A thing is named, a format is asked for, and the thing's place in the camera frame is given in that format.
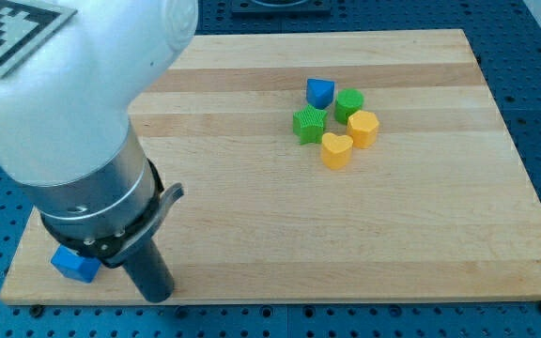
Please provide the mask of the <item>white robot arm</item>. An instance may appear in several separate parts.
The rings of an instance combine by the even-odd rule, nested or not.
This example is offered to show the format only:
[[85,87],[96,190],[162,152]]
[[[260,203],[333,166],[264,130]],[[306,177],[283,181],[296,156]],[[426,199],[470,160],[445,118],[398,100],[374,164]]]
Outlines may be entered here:
[[0,166],[64,245],[117,265],[147,237],[160,184],[128,108],[198,15],[195,0],[0,1]]

